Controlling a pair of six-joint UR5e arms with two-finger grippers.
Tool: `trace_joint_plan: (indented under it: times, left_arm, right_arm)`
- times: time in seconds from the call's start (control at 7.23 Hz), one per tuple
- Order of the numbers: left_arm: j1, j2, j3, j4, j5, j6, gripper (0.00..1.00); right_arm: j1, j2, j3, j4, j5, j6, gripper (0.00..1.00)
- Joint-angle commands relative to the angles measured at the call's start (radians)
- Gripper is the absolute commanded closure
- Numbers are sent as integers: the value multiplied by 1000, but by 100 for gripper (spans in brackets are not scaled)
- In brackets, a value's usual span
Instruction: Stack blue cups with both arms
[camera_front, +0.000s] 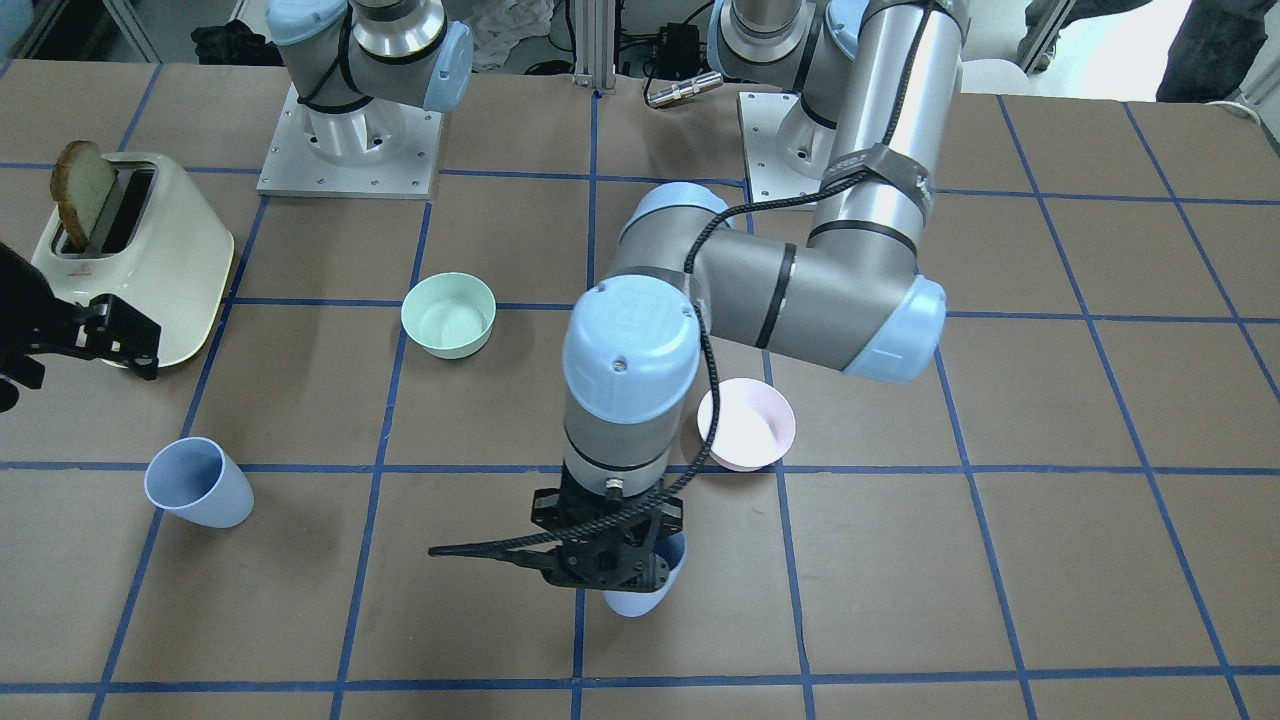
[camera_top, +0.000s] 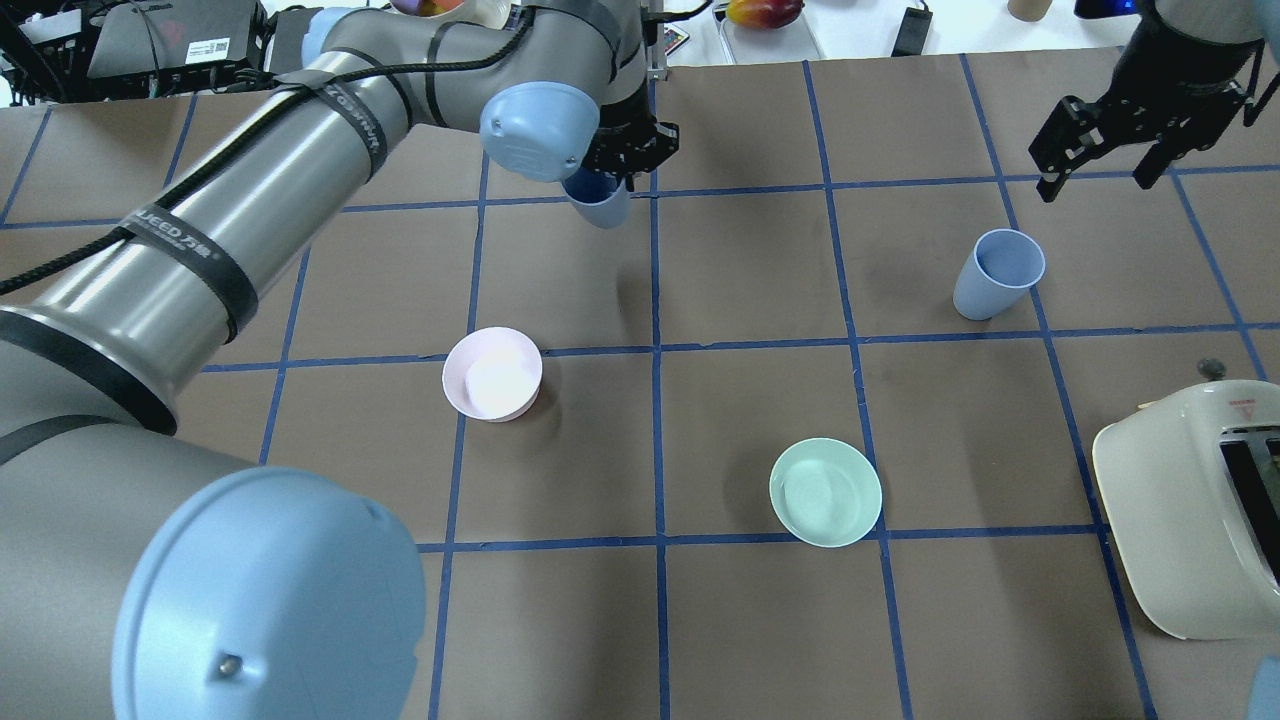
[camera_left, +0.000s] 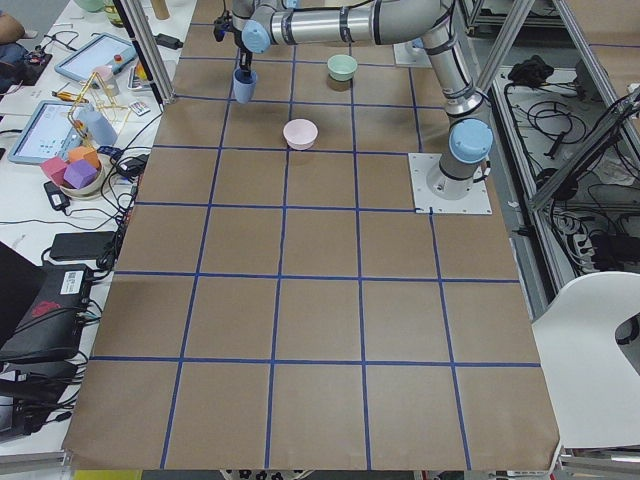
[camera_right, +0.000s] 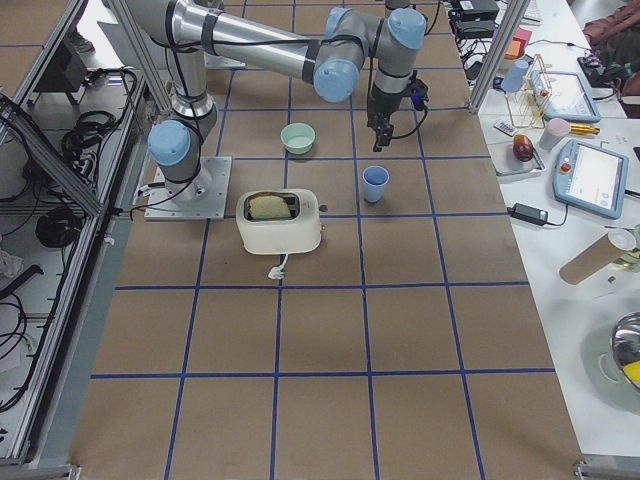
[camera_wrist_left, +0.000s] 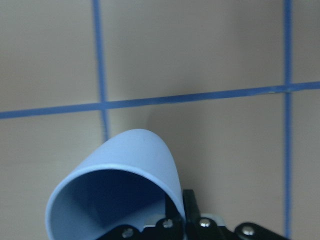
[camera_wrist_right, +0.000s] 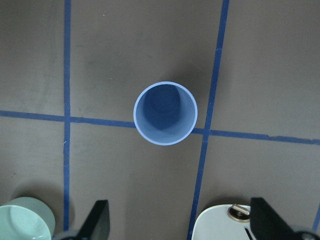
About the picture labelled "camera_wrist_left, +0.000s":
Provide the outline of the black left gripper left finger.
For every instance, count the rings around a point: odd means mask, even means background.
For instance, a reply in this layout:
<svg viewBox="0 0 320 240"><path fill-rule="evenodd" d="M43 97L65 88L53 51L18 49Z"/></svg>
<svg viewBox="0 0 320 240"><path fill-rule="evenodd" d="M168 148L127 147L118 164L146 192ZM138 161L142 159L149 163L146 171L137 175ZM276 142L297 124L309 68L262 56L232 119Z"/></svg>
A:
<svg viewBox="0 0 320 240"><path fill-rule="evenodd" d="M165 195L165 215L143 230L128 224L119 225L99 237L101 240L182 240L183 218L174 202Z"/></svg>

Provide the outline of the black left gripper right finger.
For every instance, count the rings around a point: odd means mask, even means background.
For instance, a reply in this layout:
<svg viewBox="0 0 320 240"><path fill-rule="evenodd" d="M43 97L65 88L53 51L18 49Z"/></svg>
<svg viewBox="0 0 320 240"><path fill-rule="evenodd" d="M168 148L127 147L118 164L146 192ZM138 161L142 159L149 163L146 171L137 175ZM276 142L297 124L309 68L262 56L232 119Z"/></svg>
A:
<svg viewBox="0 0 320 240"><path fill-rule="evenodd" d="M189 240L286 240L273 232L253 222L243 222L233 231L229 230L219 216L202 215L192 189L182 192L185 212L185 233Z"/></svg>

